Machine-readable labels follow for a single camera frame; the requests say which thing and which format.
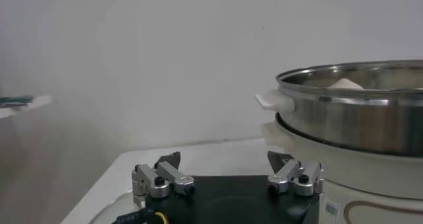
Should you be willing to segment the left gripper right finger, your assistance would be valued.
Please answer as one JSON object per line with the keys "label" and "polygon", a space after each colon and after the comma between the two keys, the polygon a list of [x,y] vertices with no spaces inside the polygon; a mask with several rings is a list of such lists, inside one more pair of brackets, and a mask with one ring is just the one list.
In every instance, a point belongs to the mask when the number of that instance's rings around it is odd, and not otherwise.
{"label": "left gripper right finger", "polygon": [[297,196],[323,193],[325,170],[321,163],[298,161],[285,153],[269,151],[268,161],[273,174],[268,176],[268,189],[273,195],[293,191]]}

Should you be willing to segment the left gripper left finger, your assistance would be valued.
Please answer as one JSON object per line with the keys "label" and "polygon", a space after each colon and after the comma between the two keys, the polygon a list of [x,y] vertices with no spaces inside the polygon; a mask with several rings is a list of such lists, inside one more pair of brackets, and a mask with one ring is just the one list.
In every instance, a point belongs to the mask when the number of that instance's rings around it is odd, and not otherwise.
{"label": "left gripper left finger", "polygon": [[179,151],[159,157],[150,167],[148,164],[136,165],[132,170],[132,194],[137,207],[146,207],[148,197],[163,200],[170,196],[171,190],[182,197],[195,193],[193,176],[179,171],[181,154]]}

